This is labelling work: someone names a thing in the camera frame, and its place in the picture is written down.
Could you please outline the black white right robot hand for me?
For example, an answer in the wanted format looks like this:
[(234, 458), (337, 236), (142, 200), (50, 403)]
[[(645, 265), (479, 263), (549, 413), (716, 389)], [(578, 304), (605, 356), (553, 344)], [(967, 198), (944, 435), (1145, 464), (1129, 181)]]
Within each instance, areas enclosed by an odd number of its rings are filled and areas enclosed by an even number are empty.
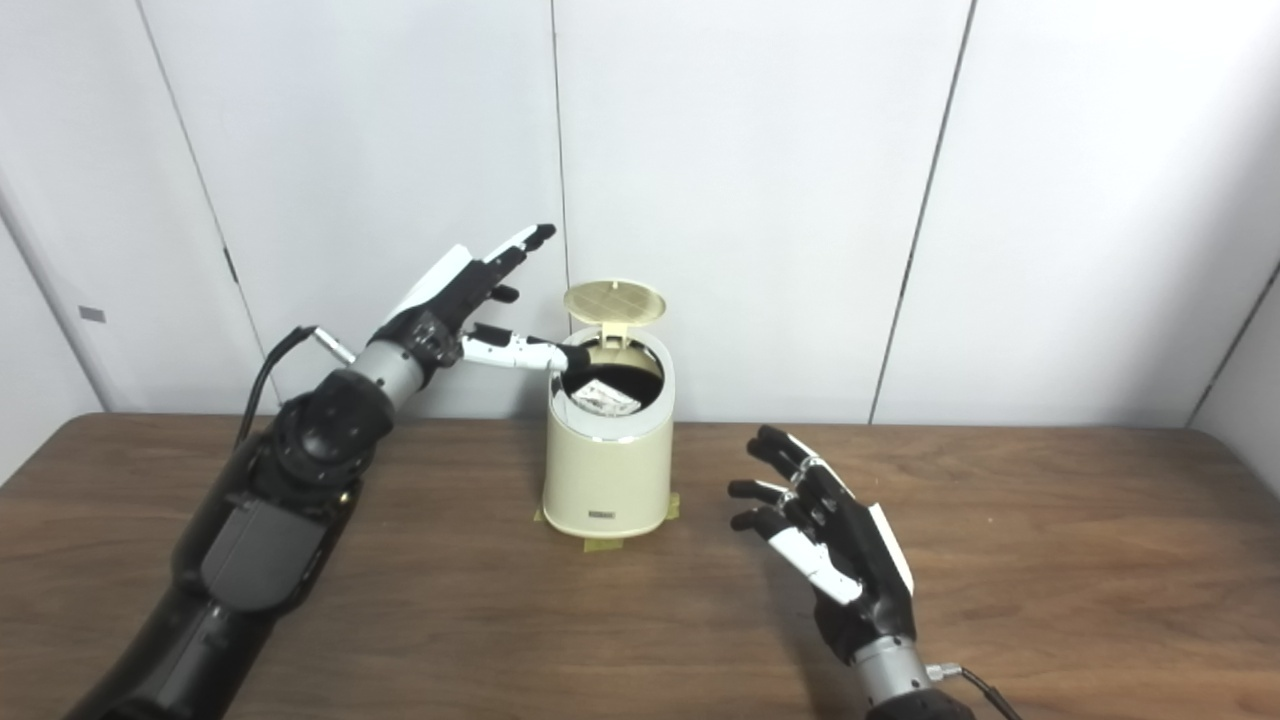
[(763, 538), (810, 584), (815, 624), (835, 657), (851, 665), (883, 638), (915, 641), (913, 587), (879, 509), (863, 503), (827, 460), (778, 427), (760, 427), (746, 451), (783, 480), (730, 482), (730, 497), (754, 501), (730, 527)]

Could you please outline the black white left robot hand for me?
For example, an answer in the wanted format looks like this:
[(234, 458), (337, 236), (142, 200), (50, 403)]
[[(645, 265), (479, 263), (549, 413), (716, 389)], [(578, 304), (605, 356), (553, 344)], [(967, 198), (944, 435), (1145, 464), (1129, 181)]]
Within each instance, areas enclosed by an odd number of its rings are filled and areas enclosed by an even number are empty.
[(553, 224), (530, 225), (485, 258), (475, 258), (462, 245), (453, 246), (415, 283), (370, 342), (399, 347), (422, 368), (425, 377), (461, 361), (545, 372), (589, 366), (591, 359), (585, 347), (484, 323), (466, 327), (484, 304), (518, 300), (518, 291), (506, 284), (507, 275), (556, 233)]

